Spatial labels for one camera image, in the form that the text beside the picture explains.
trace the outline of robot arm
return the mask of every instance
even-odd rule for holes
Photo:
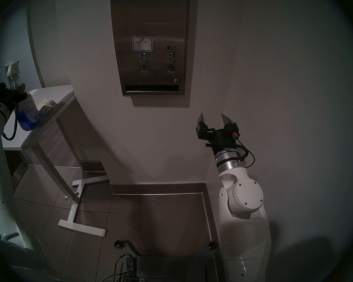
[[[263,205],[263,191],[240,167],[249,151],[236,144],[239,130],[222,114],[224,128],[209,129],[201,114],[198,120],[199,139],[212,147],[219,178],[220,246],[228,281],[265,281],[271,235]],[[237,148],[243,149],[240,155]]]
[[[12,180],[1,140],[4,126],[9,120],[10,114],[16,105],[26,97],[26,93],[6,89],[5,83],[0,83],[0,235],[3,241],[10,241],[33,250],[41,268],[47,260],[36,236],[25,229],[14,204]]]

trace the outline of label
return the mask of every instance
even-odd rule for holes
[[[27,97],[23,102],[24,111],[27,119],[29,119],[33,123],[37,122],[39,119],[39,112],[35,105],[33,97],[30,94],[27,94]]]
[[[152,51],[153,49],[153,38],[152,37],[132,37],[132,50],[134,51]]]

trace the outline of green cable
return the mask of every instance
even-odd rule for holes
[[[112,277],[114,274],[111,274],[110,276],[108,276],[107,278],[105,278],[102,282],[105,282],[107,279],[109,279],[110,277]]]
[[[114,274],[111,274],[110,276],[108,276],[107,278],[105,278],[102,282],[105,282],[107,279],[109,279],[110,277],[112,277]],[[125,277],[123,275],[120,275],[120,274],[115,274],[116,276],[120,276],[120,277]],[[139,280],[139,281],[142,281],[144,282],[144,280],[141,280],[139,278],[135,278],[135,277],[125,277],[126,279],[134,279],[134,280]]]
[[[135,278],[135,277],[127,277],[127,276],[123,276],[123,275],[120,275],[120,274],[116,274],[116,275],[118,275],[118,276],[120,276],[120,277],[125,277],[126,279],[134,279],[134,280],[139,280],[139,281],[144,282],[144,280],[141,280],[141,279],[139,279],[139,278]]]

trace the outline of cable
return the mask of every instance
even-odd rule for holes
[[[117,281],[121,282],[121,275],[126,275],[127,271],[125,271],[124,273],[120,273],[119,275],[116,274],[117,276],[119,276],[119,279]]]
[[[102,280],[102,282],[105,282],[107,279],[109,279],[110,277],[112,277],[114,274],[111,274],[110,276],[106,277],[104,280]]]
[[[247,150],[247,151],[250,153],[250,155],[254,158],[254,161],[252,162],[252,164],[249,165],[249,166],[247,166],[247,167],[245,167],[245,168],[247,169],[247,168],[251,167],[251,166],[255,163],[255,156],[254,156],[253,153],[250,152],[248,149],[246,149],[246,150]]]
[[[11,138],[8,138],[8,137],[5,135],[4,132],[3,132],[3,134],[2,134],[2,136],[3,136],[6,140],[9,140],[9,141],[13,140],[14,137],[16,136],[16,131],[17,131],[17,118],[18,118],[18,104],[17,104],[17,106],[16,106],[15,117],[16,117],[16,118],[15,118],[15,120],[14,120],[14,131],[13,131],[12,137],[11,137]]]
[[[142,281],[144,282],[144,280],[141,280],[139,278],[136,278],[136,277],[128,277],[128,276],[125,276],[126,279],[133,279],[133,280],[139,280],[139,281]]]
[[[243,146],[243,145],[240,146],[239,144],[211,144],[211,143],[206,143],[205,146],[206,147],[212,147],[212,148],[213,147],[218,147],[218,148],[234,148],[234,147],[238,147],[238,148],[241,148],[245,152],[245,154],[243,156],[241,156],[238,153],[238,155],[239,155],[238,159],[241,162],[243,162],[245,160],[245,158],[247,158],[248,153],[249,153],[248,149],[245,146]]]
[[[118,262],[119,262],[119,260],[121,259],[121,258],[123,258],[124,256],[130,256],[130,257],[132,257],[132,255],[130,255],[130,254],[123,254],[123,255],[121,255],[117,260],[116,260],[116,262],[115,262],[115,267],[114,267],[114,273],[113,273],[113,276],[114,276],[114,280],[115,280],[115,273],[116,273],[116,265],[118,264]]]

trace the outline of blue liquid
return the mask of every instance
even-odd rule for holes
[[[24,110],[19,110],[18,111],[18,124],[21,126],[21,128],[25,131],[33,130],[35,127],[38,126],[39,122],[41,121],[41,118],[39,117],[36,122],[31,122],[25,114]]]

